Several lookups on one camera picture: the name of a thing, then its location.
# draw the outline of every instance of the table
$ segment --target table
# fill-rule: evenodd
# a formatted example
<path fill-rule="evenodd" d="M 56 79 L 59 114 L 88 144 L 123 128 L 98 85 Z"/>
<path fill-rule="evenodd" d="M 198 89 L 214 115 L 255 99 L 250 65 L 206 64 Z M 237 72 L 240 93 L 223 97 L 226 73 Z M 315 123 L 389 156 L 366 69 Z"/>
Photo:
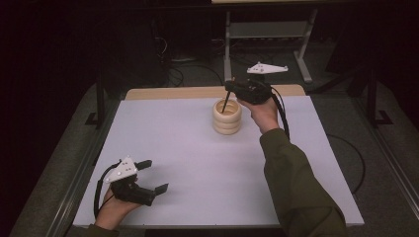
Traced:
<path fill-rule="evenodd" d="M 284 94 L 292 142 L 306 152 L 316 178 L 342 208 L 347 224 L 363 224 L 310 98 L 298 85 L 275 87 Z M 169 183 L 169 190 L 151 207 L 133 211 L 122 225 L 279 227 L 263 174 L 260 131 L 249 111 L 243 110 L 242 127 L 233 135 L 218 134 L 211 127 L 211 107 L 224 96 L 223 87 L 129 91 L 73 224 L 87 226 L 94 221 L 96 181 L 110 165 L 129 155 L 135 162 L 153 161 L 151 168 L 138 173 L 141 187 Z"/>

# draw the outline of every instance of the black cable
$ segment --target black cable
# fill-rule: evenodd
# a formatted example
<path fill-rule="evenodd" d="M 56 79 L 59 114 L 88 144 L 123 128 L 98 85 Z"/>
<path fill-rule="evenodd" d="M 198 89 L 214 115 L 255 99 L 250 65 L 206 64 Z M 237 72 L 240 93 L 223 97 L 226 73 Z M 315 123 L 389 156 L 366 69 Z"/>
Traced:
<path fill-rule="evenodd" d="M 202 67 L 202 68 L 205 68 L 205 69 L 213 72 L 216 75 L 216 77 L 218 78 L 219 83 L 221 84 L 221 86 L 224 85 L 223 81 L 222 81 L 221 77 L 218 75 L 218 73 L 210 67 L 207 67 L 207 66 L 204 66 L 204 65 L 179 65 L 179 66 L 176 66 L 176 67 L 178 67 L 178 68 L 179 67 Z"/>
<path fill-rule="evenodd" d="M 237 54 L 230 54 L 230 59 L 234 62 L 237 62 L 245 66 L 253 66 L 257 63 L 257 61 L 255 62 L 250 59 L 247 59 L 246 57 L 240 57 Z"/>
<path fill-rule="evenodd" d="M 217 48 L 212 48 L 211 50 L 212 51 L 215 51 L 215 55 L 217 55 L 217 51 L 219 51 L 220 50 L 220 52 L 224 52 L 224 49 L 225 49 L 225 40 L 224 39 L 214 39 L 214 40 L 216 40 L 216 41 L 221 41 L 222 42 L 222 45 L 221 46 L 218 46 Z"/>
<path fill-rule="evenodd" d="M 177 77 L 177 76 L 173 75 L 173 73 L 170 70 L 174 70 L 174 71 L 178 72 L 180 74 L 180 77 Z M 179 87 L 180 85 L 182 85 L 184 83 L 184 78 L 185 77 L 180 70 L 178 70 L 176 68 L 169 68 L 167 73 L 169 74 L 169 82 L 171 82 L 175 87 Z M 170 77 L 173 77 L 174 79 L 177 79 L 179 82 L 175 83 L 174 81 L 172 81 L 170 79 Z"/>
<path fill-rule="evenodd" d="M 102 205 L 101 205 L 101 207 L 99 207 L 99 210 L 98 210 L 98 214 L 99 214 L 99 212 L 101 211 L 101 209 L 102 209 L 102 207 L 111 199 L 111 198 L 113 198 L 115 195 L 111 195 L 110 197 L 108 197 L 108 199 L 106 199 L 103 203 L 102 203 Z"/>
<path fill-rule="evenodd" d="M 93 202 L 93 213 L 95 214 L 95 217 L 98 217 L 99 214 L 99 199 L 101 197 L 101 191 L 102 191 L 102 185 L 104 183 L 105 176 L 108 174 L 108 172 L 112 169 L 117 168 L 121 163 L 121 160 L 119 163 L 114 164 L 110 166 L 102 175 L 101 179 L 98 181 L 98 184 L 96 185 L 96 191 L 95 191 L 95 200 Z"/>
<path fill-rule="evenodd" d="M 278 111 L 280 112 L 281 120 L 283 121 L 284 132 L 286 133 L 286 136 L 288 137 L 288 139 L 291 139 L 290 138 L 290 128 L 289 128 L 289 125 L 288 125 L 287 115 L 286 115 L 286 106 L 284 104 L 283 97 L 281 96 L 280 92 L 277 91 L 277 89 L 275 89 L 274 87 L 271 87 L 271 88 L 278 94 L 278 96 L 281 99 L 282 104 L 278 100 L 278 97 L 274 93 L 272 93 L 272 99 L 274 99 L 274 102 L 278 107 Z"/>
<path fill-rule="evenodd" d="M 336 136 L 336 135 L 328 134 L 328 133 L 326 133 L 326 135 L 346 142 L 348 145 L 350 145 L 352 148 L 354 148 L 354 150 L 358 153 L 358 155 L 360 157 L 361 164 L 363 166 L 363 173 L 361 175 L 361 180 L 355 186 L 354 190 L 351 191 L 352 195 L 354 195 L 360 189 L 361 185 L 364 182 L 364 179 L 365 179 L 365 176 L 366 176 L 366 172 L 367 172 L 366 161 L 365 161 L 363 155 L 361 154 L 361 152 L 357 149 L 357 147 L 354 144 L 352 144 L 351 142 L 349 142 L 348 140 L 346 140 L 346 139 L 344 139 L 342 137 Z"/>

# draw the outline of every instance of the olive green sleeve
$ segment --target olive green sleeve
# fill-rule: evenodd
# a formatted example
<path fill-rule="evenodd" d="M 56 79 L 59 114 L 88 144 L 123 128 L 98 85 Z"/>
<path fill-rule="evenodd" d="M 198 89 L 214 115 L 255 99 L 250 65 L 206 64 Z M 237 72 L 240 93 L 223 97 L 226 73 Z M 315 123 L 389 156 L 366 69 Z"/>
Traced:
<path fill-rule="evenodd" d="M 345 217 L 315 179 L 305 154 L 282 129 L 260 138 L 265 178 L 278 219 L 289 236 L 347 236 Z"/>
<path fill-rule="evenodd" d="M 117 237 L 120 233 L 116 230 L 107 230 L 97 225 L 89 225 L 86 237 Z"/>

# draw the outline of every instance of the human hand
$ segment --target human hand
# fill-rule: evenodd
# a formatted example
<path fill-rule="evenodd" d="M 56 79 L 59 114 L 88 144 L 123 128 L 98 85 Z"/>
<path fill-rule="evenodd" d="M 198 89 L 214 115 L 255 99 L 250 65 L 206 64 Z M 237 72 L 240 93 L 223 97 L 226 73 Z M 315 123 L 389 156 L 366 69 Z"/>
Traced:
<path fill-rule="evenodd" d="M 240 99 L 237 99 L 237 102 L 250 110 L 251 117 L 259 126 L 262 134 L 280 127 L 278 124 L 278 108 L 272 98 L 262 105 L 252 105 Z"/>
<path fill-rule="evenodd" d="M 99 210 L 95 225 L 104 229 L 113 230 L 117 228 L 124 218 L 141 204 L 123 201 L 114 197 L 111 188 L 108 188 L 104 202 Z"/>

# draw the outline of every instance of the white bracket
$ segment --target white bracket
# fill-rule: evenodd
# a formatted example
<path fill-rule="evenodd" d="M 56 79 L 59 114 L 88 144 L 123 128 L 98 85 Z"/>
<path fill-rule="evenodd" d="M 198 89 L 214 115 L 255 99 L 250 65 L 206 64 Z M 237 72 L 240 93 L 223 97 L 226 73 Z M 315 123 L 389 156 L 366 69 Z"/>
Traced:
<path fill-rule="evenodd" d="M 288 71 L 288 67 L 282 67 L 282 66 L 273 66 L 268 64 L 263 64 L 258 62 L 258 64 L 254 65 L 251 68 L 247 69 L 247 73 L 253 73 L 253 74 L 268 74 L 268 73 L 275 73 L 275 72 L 285 72 Z"/>
<path fill-rule="evenodd" d="M 121 163 L 120 165 L 115 168 L 115 170 L 111 173 L 110 176 L 108 176 L 108 178 L 105 180 L 106 183 L 111 183 L 114 181 L 118 181 L 121 180 L 123 178 L 129 177 L 131 175 L 135 175 L 136 174 L 136 167 L 135 164 L 133 163 L 132 159 L 127 156 Z"/>

